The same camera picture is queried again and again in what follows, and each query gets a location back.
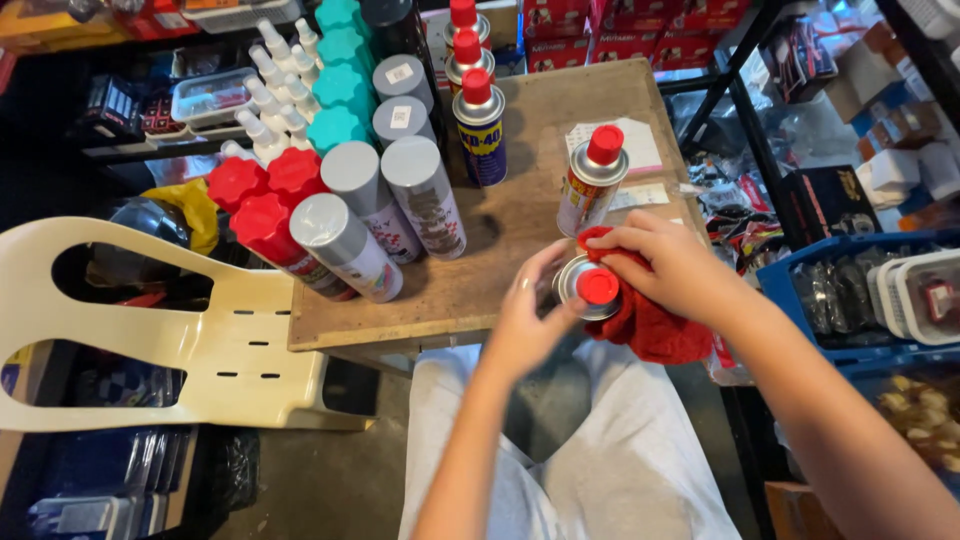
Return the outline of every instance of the white pants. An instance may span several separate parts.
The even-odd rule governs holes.
[[[475,345],[417,360],[400,540],[413,531],[479,354]],[[543,465],[500,435],[488,538],[739,538],[663,366],[609,342],[588,340],[574,355],[590,371],[590,414]]]

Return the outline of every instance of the wooden table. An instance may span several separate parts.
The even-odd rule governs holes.
[[[512,77],[497,85],[507,98],[507,179],[482,190],[468,186],[458,137],[450,138],[447,170],[467,230],[464,254],[451,262],[424,256],[402,265],[403,289],[383,305],[363,299],[329,302],[298,283],[291,351],[320,350],[409,373],[412,362],[388,365],[380,357],[481,342],[520,264],[562,237],[556,215],[568,160],[564,135],[577,123],[627,116],[650,124],[663,169],[630,175],[624,185],[665,184],[669,191],[670,185],[689,182],[647,60]],[[706,237],[696,202],[670,198],[670,204],[647,209],[681,218]],[[621,222],[626,211],[611,212],[607,222]]]

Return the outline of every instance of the concrete floor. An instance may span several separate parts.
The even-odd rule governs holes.
[[[552,455],[586,417],[589,380],[562,344],[516,389],[504,432],[535,461]],[[746,540],[759,538],[719,390],[700,363],[667,369],[704,447],[724,503]],[[214,540],[396,538],[403,507],[410,381],[384,375],[379,420],[367,431],[260,432],[259,497],[233,512]]]

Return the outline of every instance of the red rag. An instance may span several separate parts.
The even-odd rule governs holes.
[[[577,243],[587,251],[587,257],[598,262],[607,255],[622,255],[651,270],[647,259],[637,252],[623,248],[598,250],[587,247],[588,238],[599,238],[613,227],[591,227],[577,236]],[[616,345],[629,344],[641,360],[657,364],[685,364],[707,357],[713,349],[713,332],[667,311],[650,301],[632,285],[620,281],[620,310],[609,319],[587,323],[587,333],[593,339],[607,339]]]

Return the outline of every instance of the chair backrest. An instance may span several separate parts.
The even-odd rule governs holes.
[[[203,312],[90,304],[53,282],[64,250],[104,242],[204,274],[214,281]],[[312,406],[320,354],[286,350],[293,280],[245,270],[145,233],[83,217],[43,219],[0,234],[0,358],[45,339],[70,339],[187,371],[179,402],[164,408],[24,405],[0,392],[0,430],[92,430],[214,422],[282,427]]]

